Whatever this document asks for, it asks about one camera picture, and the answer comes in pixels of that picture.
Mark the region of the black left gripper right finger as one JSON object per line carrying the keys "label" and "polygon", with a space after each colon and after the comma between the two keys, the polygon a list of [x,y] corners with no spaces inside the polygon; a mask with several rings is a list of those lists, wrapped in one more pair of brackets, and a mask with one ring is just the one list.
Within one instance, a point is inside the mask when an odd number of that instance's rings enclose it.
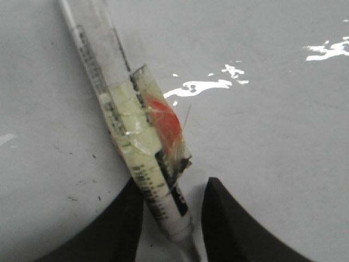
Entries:
{"label": "black left gripper right finger", "polygon": [[204,191],[201,224],[208,261],[310,261],[264,228],[216,177]]}

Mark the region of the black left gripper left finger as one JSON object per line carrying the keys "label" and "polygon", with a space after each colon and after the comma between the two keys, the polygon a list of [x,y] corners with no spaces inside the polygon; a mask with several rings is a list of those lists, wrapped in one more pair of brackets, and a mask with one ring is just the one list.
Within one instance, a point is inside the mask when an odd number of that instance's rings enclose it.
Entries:
{"label": "black left gripper left finger", "polygon": [[93,222],[37,261],[134,261],[142,221],[143,199],[130,179]]}

